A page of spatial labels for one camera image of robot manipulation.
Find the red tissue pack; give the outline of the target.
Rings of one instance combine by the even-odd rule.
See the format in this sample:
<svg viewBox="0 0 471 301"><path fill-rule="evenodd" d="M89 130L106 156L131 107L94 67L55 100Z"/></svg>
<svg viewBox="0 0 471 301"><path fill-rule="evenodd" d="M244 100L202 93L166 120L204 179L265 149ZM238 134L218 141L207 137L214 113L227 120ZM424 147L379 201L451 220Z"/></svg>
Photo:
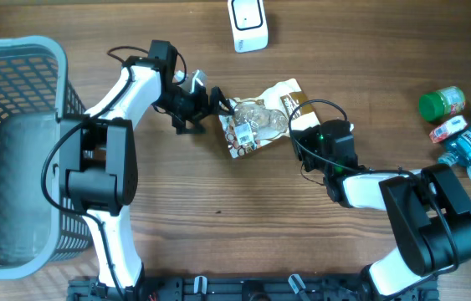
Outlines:
<svg viewBox="0 0 471 301"><path fill-rule="evenodd" d="M457 134L461 130L464 130L467 126L468 123L464 117L462 115L456 115L433 129L429 134L429 138L432 143L439 143Z"/></svg>

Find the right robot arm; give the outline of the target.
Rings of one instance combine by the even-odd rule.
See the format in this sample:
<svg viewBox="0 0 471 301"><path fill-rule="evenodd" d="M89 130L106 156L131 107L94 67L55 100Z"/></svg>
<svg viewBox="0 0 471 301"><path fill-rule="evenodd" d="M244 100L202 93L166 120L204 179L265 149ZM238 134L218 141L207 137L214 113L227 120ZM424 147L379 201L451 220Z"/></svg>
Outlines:
<svg viewBox="0 0 471 301"><path fill-rule="evenodd" d="M424 300L438 277L471 260L471 198L453 170L374 170L359 164L351 123L329 120L289 130L306 171L320 171L328 197L346 208L387 214L396 246L357 275L324 279L329 296L353 300Z"/></svg>

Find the green lid jar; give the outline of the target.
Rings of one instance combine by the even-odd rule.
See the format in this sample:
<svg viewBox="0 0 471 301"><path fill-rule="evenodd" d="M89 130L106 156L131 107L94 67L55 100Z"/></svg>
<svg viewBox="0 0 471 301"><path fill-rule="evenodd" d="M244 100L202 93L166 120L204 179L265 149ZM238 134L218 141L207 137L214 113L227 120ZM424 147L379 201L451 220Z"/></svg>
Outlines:
<svg viewBox="0 0 471 301"><path fill-rule="evenodd" d="M465 105L463 91L457 86L450 86L421 96L418 111L426 121L432 122L460 113Z"/></svg>

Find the brown white snack bag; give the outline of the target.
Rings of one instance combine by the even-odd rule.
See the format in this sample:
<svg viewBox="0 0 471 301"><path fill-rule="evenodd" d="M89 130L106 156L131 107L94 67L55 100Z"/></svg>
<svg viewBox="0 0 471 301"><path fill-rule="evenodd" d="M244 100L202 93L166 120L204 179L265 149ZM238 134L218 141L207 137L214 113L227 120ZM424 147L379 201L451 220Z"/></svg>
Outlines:
<svg viewBox="0 0 471 301"><path fill-rule="evenodd" d="M254 98L232 98L233 115L221 115L228 151L233 159L245 156L320 122L296 79L278 82Z"/></svg>

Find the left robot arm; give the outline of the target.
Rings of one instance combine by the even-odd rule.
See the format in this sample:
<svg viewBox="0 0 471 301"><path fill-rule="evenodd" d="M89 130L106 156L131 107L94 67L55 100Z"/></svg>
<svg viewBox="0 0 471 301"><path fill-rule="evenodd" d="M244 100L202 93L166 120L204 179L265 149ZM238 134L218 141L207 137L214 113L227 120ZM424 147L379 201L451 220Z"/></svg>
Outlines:
<svg viewBox="0 0 471 301"><path fill-rule="evenodd" d="M168 41L120 61L120 77L105 97L84 113L61 121L62 134L44 162L57 156L59 192L69 212L91 232L99 273L69 283L71 300L146 299L144 265L136 251L130 206L138 185L134 130L149 110L169 115L176 133L202 134L209 115L233 115L218 87L206 89L200 72L176 79L183 57Z"/></svg>

